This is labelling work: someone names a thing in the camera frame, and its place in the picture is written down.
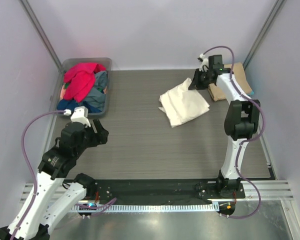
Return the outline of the white t shirt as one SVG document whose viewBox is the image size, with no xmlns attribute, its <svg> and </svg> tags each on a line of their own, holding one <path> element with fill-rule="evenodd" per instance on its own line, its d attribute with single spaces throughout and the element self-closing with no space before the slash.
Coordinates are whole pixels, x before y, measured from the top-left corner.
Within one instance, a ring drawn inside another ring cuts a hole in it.
<svg viewBox="0 0 300 240">
<path fill-rule="evenodd" d="M 189 90 L 190 78 L 159 96 L 159 109 L 166 114 L 172 128 L 192 121 L 210 110 L 198 90 Z"/>
</svg>

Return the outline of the clear plastic bin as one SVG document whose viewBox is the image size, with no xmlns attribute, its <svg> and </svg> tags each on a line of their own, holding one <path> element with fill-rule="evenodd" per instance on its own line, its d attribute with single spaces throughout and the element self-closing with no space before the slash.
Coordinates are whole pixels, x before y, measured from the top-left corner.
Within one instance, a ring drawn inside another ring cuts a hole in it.
<svg viewBox="0 0 300 240">
<path fill-rule="evenodd" d="M 103 117 L 110 100 L 112 60 L 108 57 L 69 58 L 57 77 L 54 110 L 86 107 L 91 118 Z"/>
</svg>

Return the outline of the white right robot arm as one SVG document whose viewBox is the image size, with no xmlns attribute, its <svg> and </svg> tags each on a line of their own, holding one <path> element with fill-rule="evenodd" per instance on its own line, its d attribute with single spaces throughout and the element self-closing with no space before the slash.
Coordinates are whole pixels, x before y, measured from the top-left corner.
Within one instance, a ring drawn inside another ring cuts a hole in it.
<svg viewBox="0 0 300 240">
<path fill-rule="evenodd" d="M 201 54 L 198 60 L 201 66 L 195 70 L 189 90 L 205 90 L 214 84 L 223 91 L 228 102 L 224 120 L 228 140 L 225 160 L 215 182 L 199 183 L 197 189 L 202 199 L 242 196 L 241 166 L 249 140 L 258 130 L 260 103 L 251 102 L 237 83 L 233 70 L 223 64 L 220 54 L 209 57 Z"/>
</svg>

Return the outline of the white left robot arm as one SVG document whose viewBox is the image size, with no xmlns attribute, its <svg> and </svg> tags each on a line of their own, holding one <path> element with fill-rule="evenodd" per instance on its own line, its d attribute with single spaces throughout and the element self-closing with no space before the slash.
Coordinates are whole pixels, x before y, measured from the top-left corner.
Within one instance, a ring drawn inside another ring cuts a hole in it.
<svg viewBox="0 0 300 240">
<path fill-rule="evenodd" d="M 96 180 L 80 173 L 66 192 L 49 205 L 83 152 L 107 143 L 109 132 L 98 119 L 92 122 L 93 125 L 71 121 L 64 127 L 54 146 L 43 154 L 36 182 L 21 210 L 10 225 L 0 228 L 0 240 L 47 240 L 78 201 L 97 193 Z"/>
</svg>

